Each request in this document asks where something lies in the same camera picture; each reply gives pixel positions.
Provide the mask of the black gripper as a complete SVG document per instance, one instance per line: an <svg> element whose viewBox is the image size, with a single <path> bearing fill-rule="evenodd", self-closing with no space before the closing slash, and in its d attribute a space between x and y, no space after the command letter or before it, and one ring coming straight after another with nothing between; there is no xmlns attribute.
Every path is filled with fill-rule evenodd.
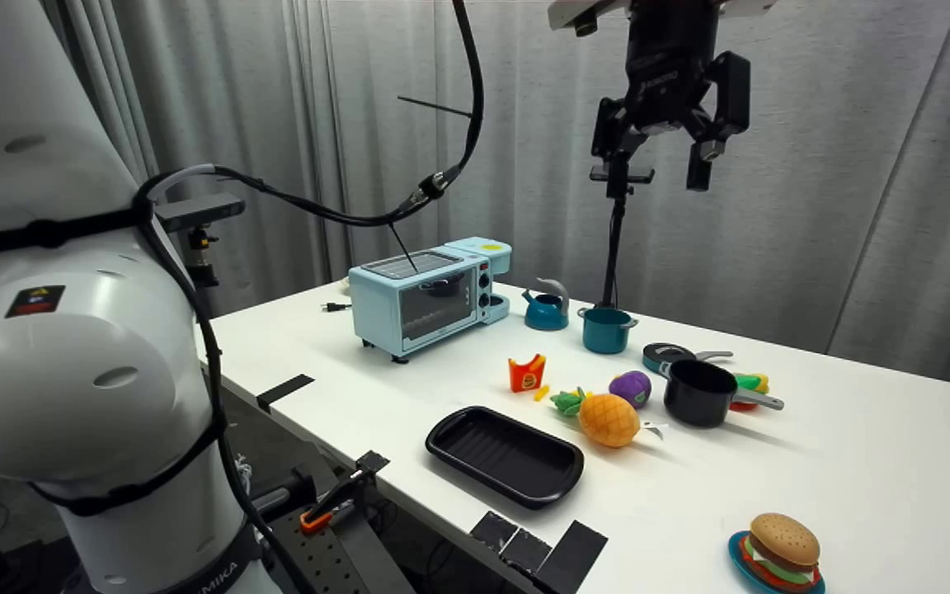
<svg viewBox="0 0 950 594"><path fill-rule="evenodd" d="M753 64L716 50L718 16L721 0L630 0L626 97L598 105L598 160L622 160L630 128L678 125L698 139L685 188L709 188L721 139L750 128L753 85Z"/></svg>

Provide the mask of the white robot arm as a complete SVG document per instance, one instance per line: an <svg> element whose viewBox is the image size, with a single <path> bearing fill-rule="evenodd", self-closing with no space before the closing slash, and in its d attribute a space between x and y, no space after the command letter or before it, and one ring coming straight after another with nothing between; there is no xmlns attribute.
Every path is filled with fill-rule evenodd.
<svg viewBox="0 0 950 594"><path fill-rule="evenodd" d="M209 313L41 0L0 0L0 479L95 594L283 594L239 481Z"/></svg>

